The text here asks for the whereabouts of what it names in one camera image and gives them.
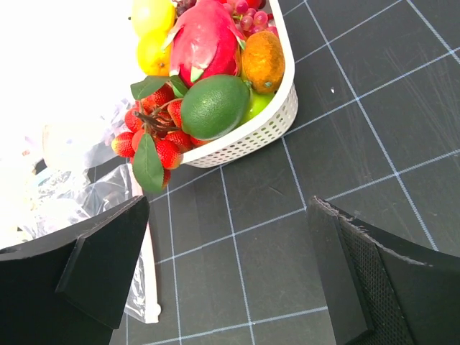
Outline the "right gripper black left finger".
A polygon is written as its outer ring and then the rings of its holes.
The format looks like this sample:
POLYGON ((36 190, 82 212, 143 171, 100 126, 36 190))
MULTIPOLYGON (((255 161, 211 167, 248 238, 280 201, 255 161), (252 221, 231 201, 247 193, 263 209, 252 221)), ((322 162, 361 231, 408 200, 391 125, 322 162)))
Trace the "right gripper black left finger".
POLYGON ((109 344, 141 251, 149 202, 1 250, 2 344, 109 344))

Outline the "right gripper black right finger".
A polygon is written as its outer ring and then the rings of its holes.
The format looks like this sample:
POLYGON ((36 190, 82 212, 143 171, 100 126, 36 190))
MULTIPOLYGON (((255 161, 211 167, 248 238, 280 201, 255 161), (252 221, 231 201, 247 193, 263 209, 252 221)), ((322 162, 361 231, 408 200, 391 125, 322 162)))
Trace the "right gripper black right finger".
POLYGON ((312 197, 307 228, 337 344, 457 344, 459 258, 312 197))

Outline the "clear zip bag pink zipper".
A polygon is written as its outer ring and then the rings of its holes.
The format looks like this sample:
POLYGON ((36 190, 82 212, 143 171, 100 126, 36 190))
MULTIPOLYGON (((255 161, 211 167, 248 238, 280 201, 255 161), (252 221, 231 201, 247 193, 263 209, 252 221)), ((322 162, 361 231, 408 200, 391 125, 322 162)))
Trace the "clear zip bag pink zipper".
POLYGON ((124 115, 133 105, 121 100, 112 115, 78 124, 74 136, 47 125, 42 143, 47 167, 25 185, 24 218, 18 226, 35 239, 99 215, 143 194, 132 164, 115 155, 109 142, 127 130, 124 115))

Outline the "red lychee bunch with leaves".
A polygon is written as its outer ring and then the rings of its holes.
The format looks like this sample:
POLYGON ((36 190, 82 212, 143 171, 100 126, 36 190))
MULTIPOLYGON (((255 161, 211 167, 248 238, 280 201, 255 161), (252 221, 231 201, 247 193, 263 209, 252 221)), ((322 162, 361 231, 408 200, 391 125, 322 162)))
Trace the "red lychee bunch with leaves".
POLYGON ((142 190, 165 189, 183 154, 207 144, 185 133, 180 107, 188 87, 177 76, 147 76, 130 86, 135 105, 125 114, 126 132, 111 142, 114 153, 131 160, 142 190))

